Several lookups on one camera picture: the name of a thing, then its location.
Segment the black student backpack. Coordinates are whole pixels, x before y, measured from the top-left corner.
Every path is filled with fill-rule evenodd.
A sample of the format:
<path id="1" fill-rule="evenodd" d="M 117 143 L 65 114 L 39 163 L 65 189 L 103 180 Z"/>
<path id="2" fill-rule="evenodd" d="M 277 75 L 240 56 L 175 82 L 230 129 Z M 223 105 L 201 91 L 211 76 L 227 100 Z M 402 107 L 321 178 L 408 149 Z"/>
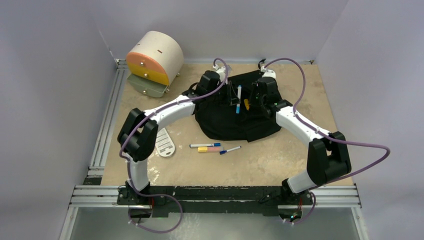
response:
<path id="1" fill-rule="evenodd" d="M 279 132 L 271 105 L 289 106 L 276 80 L 260 69 L 229 77 L 219 91 L 195 103 L 194 118 L 208 138 L 247 142 Z"/>

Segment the white marker blue cap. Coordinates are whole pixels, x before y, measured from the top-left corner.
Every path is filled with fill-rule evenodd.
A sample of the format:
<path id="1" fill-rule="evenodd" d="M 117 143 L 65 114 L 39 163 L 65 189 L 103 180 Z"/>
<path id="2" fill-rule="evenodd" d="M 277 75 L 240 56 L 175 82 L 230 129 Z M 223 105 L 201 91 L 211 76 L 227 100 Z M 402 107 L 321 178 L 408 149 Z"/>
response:
<path id="1" fill-rule="evenodd" d="M 208 147 L 221 147 L 220 143 L 199 143 L 199 144 L 189 144 L 190 148 L 208 148 Z"/>

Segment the yellow pink highlighter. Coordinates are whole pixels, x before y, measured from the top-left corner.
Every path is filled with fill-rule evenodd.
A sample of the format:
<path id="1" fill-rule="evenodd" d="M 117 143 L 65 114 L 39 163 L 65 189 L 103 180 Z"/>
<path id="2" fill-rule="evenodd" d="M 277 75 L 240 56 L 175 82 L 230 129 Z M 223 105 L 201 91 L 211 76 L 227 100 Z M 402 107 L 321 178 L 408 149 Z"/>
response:
<path id="1" fill-rule="evenodd" d="M 222 146 L 205 146 L 197 148 L 198 153 L 219 153 L 223 150 L 224 148 Z"/>

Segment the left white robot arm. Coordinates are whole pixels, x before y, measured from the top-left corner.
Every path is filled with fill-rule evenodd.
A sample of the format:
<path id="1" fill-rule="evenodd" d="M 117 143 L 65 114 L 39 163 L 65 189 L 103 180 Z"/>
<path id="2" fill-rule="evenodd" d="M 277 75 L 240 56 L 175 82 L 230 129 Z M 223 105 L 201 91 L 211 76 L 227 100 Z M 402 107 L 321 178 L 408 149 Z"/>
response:
<path id="1" fill-rule="evenodd" d="M 230 68 L 219 67 L 208 70 L 194 89 L 188 89 L 176 99 L 159 107 L 141 111 L 132 109 L 118 134 L 119 156 L 125 159 L 128 178 L 126 187 L 131 189 L 129 197 L 138 205 L 149 198 L 166 197 L 166 194 L 151 193 L 147 174 L 148 157 L 152 154 L 158 132 L 166 126 L 195 113 L 199 105 L 210 100 L 228 83 Z"/>

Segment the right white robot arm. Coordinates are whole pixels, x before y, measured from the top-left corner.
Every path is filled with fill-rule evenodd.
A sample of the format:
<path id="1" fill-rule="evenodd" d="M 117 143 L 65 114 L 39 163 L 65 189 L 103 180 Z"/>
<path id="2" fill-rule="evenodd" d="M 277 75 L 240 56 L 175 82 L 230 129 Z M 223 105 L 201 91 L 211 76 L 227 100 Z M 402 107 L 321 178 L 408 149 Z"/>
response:
<path id="1" fill-rule="evenodd" d="M 258 106 L 264 116 L 297 137 L 307 147 L 306 169 L 281 183 L 280 196 L 288 204 L 300 198 L 302 192 L 327 184 L 352 170 L 350 156 L 346 145 L 340 141 L 345 136 L 339 132 L 324 131 L 309 120 L 301 122 L 300 113 L 293 105 L 282 99 L 274 78 L 259 78 L 252 85 L 249 97 L 252 106 Z"/>

